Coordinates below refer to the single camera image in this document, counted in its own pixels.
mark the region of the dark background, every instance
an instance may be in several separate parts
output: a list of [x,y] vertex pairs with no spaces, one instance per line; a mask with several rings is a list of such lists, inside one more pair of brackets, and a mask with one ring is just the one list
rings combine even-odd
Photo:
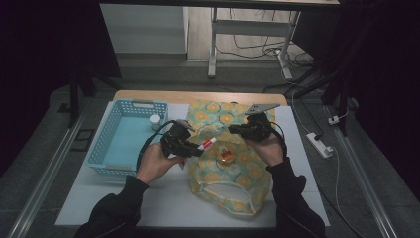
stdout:
[[99,4],[0,3],[2,175],[50,106],[51,93],[79,78],[121,76]]

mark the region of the white power strip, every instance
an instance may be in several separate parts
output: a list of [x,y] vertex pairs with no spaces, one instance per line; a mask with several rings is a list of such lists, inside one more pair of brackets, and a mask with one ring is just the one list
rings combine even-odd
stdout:
[[306,138],[311,142],[311,144],[315,147],[315,149],[319,152],[319,154],[324,158],[329,158],[333,156],[333,148],[326,147],[321,140],[315,140],[315,133],[309,133],[306,135]]

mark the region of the person's right hand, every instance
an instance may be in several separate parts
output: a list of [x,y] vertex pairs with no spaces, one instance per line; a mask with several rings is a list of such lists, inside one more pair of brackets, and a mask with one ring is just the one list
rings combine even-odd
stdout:
[[274,134],[271,133],[268,138],[260,142],[251,140],[245,141],[256,150],[260,158],[269,166],[273,167],[284,161],[283,149],[279,139]]

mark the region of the blue plastic basket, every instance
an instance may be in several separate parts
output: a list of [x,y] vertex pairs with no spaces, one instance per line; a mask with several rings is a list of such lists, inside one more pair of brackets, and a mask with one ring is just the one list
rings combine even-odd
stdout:
[[[108,104],[86,155],[87,164],[99,174],[135,175],[140,148],[154,132],[149,120],[167,121],[168,104],[163,101],[116,100]],[[153,142],[161,136],[156,135]]]

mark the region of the yellow patterned bag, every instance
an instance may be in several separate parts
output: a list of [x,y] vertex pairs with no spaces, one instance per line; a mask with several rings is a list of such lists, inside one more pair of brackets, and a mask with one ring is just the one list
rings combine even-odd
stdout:
[[[188,161],[191,191],[234,214],[254,215],[269,193],[271,176],[253,148],[229,133],[231,124],[246,123],[248,105],[214,101],[190,104],[187,119],[196,129],[191,142],[216,143],[201,157]],[[274,121],[274,110],[267,112]]]

